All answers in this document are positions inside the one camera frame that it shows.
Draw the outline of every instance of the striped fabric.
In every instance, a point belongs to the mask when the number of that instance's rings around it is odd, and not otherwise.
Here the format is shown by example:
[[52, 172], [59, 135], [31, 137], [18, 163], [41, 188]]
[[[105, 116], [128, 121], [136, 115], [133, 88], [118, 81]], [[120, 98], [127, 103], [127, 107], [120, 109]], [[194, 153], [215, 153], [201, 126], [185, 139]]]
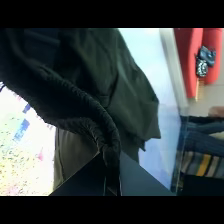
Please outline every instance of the striped fabric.
[[224, 158], [195, 151], [185, 151], [181, 172], [188, 175], [224, 179]]

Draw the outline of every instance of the overexposed white area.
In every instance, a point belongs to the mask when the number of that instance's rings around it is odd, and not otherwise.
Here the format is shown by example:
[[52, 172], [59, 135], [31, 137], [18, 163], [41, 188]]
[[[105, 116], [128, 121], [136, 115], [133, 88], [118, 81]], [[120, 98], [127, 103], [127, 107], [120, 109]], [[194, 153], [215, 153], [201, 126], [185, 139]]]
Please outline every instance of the overexposed white area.
[[180, 117], [159, 28], [120, 28], [127, 46], [147, 76], [159, 101], [161, 139], [146, 142], [140, 165], [170, 188], [180, 133]]

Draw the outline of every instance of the red object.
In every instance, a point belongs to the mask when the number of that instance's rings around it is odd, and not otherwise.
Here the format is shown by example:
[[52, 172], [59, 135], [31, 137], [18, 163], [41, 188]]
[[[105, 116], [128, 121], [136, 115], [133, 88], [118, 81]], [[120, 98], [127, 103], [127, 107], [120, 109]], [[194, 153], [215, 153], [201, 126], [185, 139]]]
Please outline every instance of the red object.
[[196, 96], [196, 58], [202, 45], [216, 50], [214, 67], [209, 67], [205, 84], [214, 83], [220, 72], [222, 28], [174, 28], [187, 97]]

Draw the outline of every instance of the red fabric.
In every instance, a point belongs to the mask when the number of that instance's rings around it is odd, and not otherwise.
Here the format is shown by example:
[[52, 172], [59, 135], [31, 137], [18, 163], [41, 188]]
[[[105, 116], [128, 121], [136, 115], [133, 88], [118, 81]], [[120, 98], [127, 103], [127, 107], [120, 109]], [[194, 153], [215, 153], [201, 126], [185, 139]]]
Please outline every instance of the red fabric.
[[222, 28], [204, 28], [202, 45], [209, 50], [216, 50], [214, 67], [208, 68], [208, 74], [205, 77], [205, 84], [214, 83], [220, 73], [221, 53], [222, 53]]
[[203, 28], [174, 28], [187, 97], [196, 96], [196, 58], [202, 45]]

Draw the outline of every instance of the dark green cloth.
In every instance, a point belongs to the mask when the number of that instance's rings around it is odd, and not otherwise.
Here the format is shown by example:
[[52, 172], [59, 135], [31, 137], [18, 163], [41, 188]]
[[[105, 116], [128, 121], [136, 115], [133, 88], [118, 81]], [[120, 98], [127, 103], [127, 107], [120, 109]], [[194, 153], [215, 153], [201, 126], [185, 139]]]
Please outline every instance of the dark green cloth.
[[59, 40], [51, 69], [27, 55], [23, 29], [0, 31], [0, 80], [59, 128], [55, 187], [98, 152], [114, 167], [121, 148], [138, 160], [160, 137], [158, 99], [118, 29], [66, 28]]

